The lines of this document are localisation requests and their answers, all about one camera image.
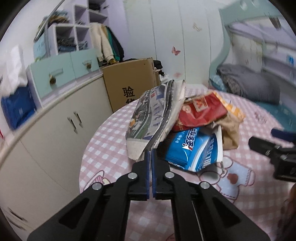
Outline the red snack bag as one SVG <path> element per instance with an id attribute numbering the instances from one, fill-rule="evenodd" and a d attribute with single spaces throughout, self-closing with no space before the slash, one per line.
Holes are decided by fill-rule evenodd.
<path id="1" fill-rule="evenodd" d="M 227 109 L 214 92 L 194 96 L 183 103 L 172 131 L 180 132 L 203 127 L 224 118 L 227 113 Z"/>

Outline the newspaper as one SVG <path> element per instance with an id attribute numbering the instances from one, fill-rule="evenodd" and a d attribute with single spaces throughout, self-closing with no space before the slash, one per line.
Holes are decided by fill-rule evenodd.
<path id="1" fill-rule="evenodd" d="M 126 131 L 127 155 L 142 161 L 156 149 L 176 123 L 185 101 L 186 82 L 170 80 L 146 91 L 138 100 Z"/>

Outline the brown paper bag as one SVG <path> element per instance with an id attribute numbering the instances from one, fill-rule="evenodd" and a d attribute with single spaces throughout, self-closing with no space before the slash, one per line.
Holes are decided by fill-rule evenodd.
<path id="1" fill-rule="evenodd" d="M 213 91 L 215 96 L 220 100 L 222 105 L 228 111 L 227 115 L 219 120 L 207 125 L 208 128 L 214 128 L 217 125 L 221 126 L 222 143 L 224 150 L 233 150 L 239 147 L 239 126 L 245 119 L 245 114 L 230 101 L 222 98 L 218 92 Z"/>

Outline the pink checkered tablecloth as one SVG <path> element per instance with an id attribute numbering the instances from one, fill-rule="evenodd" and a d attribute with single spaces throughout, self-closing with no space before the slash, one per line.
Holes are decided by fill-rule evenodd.
<path id="1" fill-rule="evenodd" d="M 284 145 L 273 138 L 273 128 L 281 124 L 261 106 L 248 99 L 221 92 L 224 100 L 239 108 L 245 119 L 239 127 L 239 147 L 224 151 L 222 165 L 211 165 L 199 173 L 171 170 L 187 181 L 209 182 L 231 203 L 265 231 L 271 240 L 276 237 L 281 208 L 292 184 L 274 179 L 269 159 L 248 147 L 252 136 Z M 132 102 L 117 110 L 92 134 L 82 157 L 79 188 L 81 191 L 93 182 L 115 182 L 130 172 L 133 161 L 127 156 L 125 133 L 137 103 Z M 173 240 L 174 225 L 169 201 L 149 199 L 130 204 L 126 240 Z"/>

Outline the blue snack bag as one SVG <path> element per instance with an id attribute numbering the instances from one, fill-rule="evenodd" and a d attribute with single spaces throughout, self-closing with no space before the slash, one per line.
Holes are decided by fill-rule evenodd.
<path id="1" fill-rule="evenodd" d="M 223 160 L 221 126 L 170 133 L 158 147 L 158 155 L 182 170 L 195 173 L 220 163 Z"/>

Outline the grey folded blanket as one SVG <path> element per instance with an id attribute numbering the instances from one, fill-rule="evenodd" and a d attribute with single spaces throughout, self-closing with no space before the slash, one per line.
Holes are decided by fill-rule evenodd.
<path id="1" fill-rule="evenodd" d="M 267 72 L 255 72 L 243 65 L 223 64 L 217 68 L 217 74 L 229 93 L 254 102 L 266 102 L 278 105 L 280 86 L 278 77 Z"/>

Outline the white long cabinet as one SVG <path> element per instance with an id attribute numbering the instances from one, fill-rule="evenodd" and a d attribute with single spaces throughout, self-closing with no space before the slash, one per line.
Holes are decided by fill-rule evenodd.
<path id="1" fill-rule="evenodd" d="M 1 152 L 1 221 L 17 240 L 79 194 L 84 150 L 112 109 L 102 75 L 42 108 Z"/>

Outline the brown cardboard box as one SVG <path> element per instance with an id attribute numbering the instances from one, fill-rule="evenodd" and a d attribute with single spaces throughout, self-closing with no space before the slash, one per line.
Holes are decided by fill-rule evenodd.
<path id="1" fill-rule="evenodd" d="M 102 69 L 111 108 L 115 112 L 159 85 L 152 58 L 136 59 Z"/>

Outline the blue fabric bag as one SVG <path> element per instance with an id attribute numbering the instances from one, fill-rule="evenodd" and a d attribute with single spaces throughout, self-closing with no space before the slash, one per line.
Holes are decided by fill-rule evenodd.
<path id="1" fill-rule="evenodd" d="M 1 98 L 1 107 L 11 130 L 24 124 L 37 110 L 30 88 L 19 87 L 14 94 Z"/>

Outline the teal drawer unit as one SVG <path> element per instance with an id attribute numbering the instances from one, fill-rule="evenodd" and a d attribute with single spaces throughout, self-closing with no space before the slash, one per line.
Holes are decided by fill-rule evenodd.
<path id="1" fill-rule="evenodd" d="M 27 67 L 28 84 L 38 109 L 101 74 L 94 49 L 49 57 Z"/>

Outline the white paper shopping bag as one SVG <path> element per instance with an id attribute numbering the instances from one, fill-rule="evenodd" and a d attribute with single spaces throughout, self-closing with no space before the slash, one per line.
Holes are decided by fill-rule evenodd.
<path id="1" fill-rule="evenodd" d="M 19 87 L 26 87 L 28 79 L 23 60 L 23 49 L 20 45 L 13 47 L 1 65 L 1 96 L 9 97 Z"/>

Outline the hanging clothes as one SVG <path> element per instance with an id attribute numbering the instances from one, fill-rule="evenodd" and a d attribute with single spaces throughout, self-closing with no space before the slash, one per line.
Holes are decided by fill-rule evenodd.
<path id="1" fill-rule="evenodd" d="M 125 53 L 112 30 L 101 23 L 90 23 L 90 38 L 99 66 L 122 62 Z"/>

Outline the white cubby shelf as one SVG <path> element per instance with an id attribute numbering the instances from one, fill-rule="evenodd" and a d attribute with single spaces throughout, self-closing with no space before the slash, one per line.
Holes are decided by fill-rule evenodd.
<path id="1" fill-rule="evenodd" d="M 103 23 L 104 1 L 61 1 L 44 29 L 49 56 L 93 48 L 90 24 Z"/>

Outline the teal bed frame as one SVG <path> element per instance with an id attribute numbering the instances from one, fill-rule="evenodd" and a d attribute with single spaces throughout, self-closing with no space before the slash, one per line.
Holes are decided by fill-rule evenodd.
<path id="1" fill-rule="evenodd" d="M 217 74 L 223 64 L 243 65 L 278 77 L 279 104 L 255 103 L 285 130 L 295 131 L 295 34 L 280 11 L 269 1 L 234 1 L 211 11 L 208 20 L 210 38 L 222 42 L 210 64 L 209 86 L 228 92 Z"/>

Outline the pink butterfly wall sticker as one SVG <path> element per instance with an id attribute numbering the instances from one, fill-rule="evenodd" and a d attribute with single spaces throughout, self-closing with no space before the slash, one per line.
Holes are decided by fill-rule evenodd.
<path id="1" fill-rule="evenodd" d="M 180 50 L 177 50 L 177 49 L 175 48 L 175 46 L 173 46 L 173 47 L 172 47 L 172 50 L 171 50 L 171 53 L 174 54 L 175 56 L 178 56 L 178 54 L 180 54 L 181 51 L 180 51 Z"/>

